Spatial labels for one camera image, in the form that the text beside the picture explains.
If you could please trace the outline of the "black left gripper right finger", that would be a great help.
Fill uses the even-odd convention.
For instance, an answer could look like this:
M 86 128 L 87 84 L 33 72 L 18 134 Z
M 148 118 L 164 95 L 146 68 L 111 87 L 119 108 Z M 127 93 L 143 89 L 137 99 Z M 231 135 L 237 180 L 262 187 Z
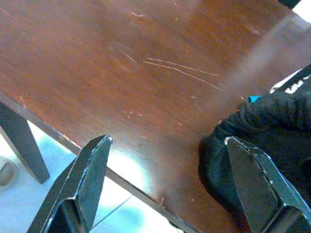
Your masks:
M 309 233 L 311 209 L 271 157 L 240 138 L 225 139 L 239 200 L 254 233 Z

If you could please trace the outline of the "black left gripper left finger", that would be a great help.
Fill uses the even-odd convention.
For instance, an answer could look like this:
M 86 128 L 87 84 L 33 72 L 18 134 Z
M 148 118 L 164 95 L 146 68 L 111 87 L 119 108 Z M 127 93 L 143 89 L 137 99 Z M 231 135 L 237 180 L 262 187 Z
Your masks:
M 57 177 L 34 217 L 30 233 L 88 233 L 103 189 L 112 137 L 89 141 Z

